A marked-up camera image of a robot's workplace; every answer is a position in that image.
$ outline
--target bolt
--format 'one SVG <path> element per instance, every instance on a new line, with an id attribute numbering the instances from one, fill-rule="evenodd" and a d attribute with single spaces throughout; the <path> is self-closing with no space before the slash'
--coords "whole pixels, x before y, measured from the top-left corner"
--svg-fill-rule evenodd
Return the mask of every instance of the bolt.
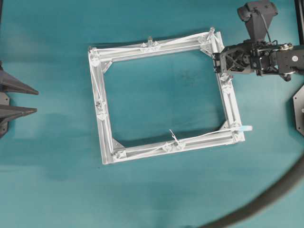
<path id="1" fill-rule="evenodd" d="M 297 61 L 299 60 L 299 57 L 298 57 L 298 56 L 293 56 L 293 57 L 292 57 L 292 60 L 293 60 L 294 62 L 297 62 Z"/>
<path id="2" fill-rule="evenodd" d="M 153 43 L 152 37 L 148 37 L 148 47 L 151 47 Z"/>

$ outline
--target teal surface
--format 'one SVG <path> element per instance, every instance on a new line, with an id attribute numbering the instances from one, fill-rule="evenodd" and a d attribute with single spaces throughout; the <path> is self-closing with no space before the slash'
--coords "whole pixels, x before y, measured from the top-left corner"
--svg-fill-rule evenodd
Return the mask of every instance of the teal surface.
<path id="1" fill-rule="evenodd" d="M 214 26 L 224 44 L 248 38 L 236 8 L 245 0 L 5 0 L 4 69 L 39 96 L 9 94 L 38 112 L 10 123 L 0 140 L 0 226 L 181 228 L 248 202 L 303 152 L 291 97 L 304 78 L 235 76 L 242 121 L 237 145 L 102 165 L 89 74 L 89 45 L 179 37 Z M 270 34 L 298 43 L 293 0 Z M 125 145 L 204 133 L 224 115 L 212 62 L 198 51 L 115 63 L 106 74 L 113 134 Z M 304 184 L 236 228 L 301 228 Z"/>

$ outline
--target black hose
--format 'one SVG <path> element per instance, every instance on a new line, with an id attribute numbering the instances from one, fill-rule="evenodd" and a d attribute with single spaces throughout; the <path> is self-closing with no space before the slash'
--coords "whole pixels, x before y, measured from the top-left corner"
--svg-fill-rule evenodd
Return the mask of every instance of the black hose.
<path id="1" fill-rule="evenodd" d="M 292 189 L 303 177 L 304 154 L 276 183 L 271 185 L 251 202 L 217 220 L 202 225 L 199 228 L 225 228 L 243 221 L 277 201 Z"/>

